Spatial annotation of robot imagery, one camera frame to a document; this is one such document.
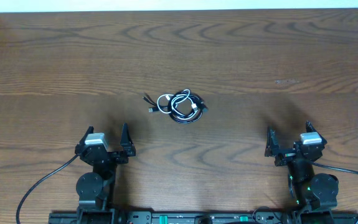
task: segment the wood grain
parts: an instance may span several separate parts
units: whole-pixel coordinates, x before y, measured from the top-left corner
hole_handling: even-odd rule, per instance
[[[210,109],[194,124],[141,99],[183,88]],[[138,155],[118,169],[118,205],[292,206],[266,127],[288,142],[307,119],[328,140],[319,162],[358,170],[358,9],[0,14],[0,223],[89,125],[116,149],[123,122]],[[90,171],[75,161],[42,183],[22,222],[74,211]],[[357,176],[316,172],[338,176],[338,210],[358,211]]]

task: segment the wooden tabletop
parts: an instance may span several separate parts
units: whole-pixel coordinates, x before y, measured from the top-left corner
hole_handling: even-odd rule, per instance
[[[190,88],[209,112],[192,124],[142,99]],[[115,203],[246,211],[295,204],[266,129],[298,139],[311,120],[322,164],[358,170],[358,9],[0,14],[0,223],[74,155],[89,126],[113,149],[128,123],[138,155],[119,166]],[[74,211],[77,159],[26,200],[23,223]],[[358,212],[358,176],[337,210]]]

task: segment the white backdrop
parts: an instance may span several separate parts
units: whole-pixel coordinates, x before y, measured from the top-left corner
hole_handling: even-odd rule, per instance
[[[0,12],[355,8],[358,0],[0,0]]]

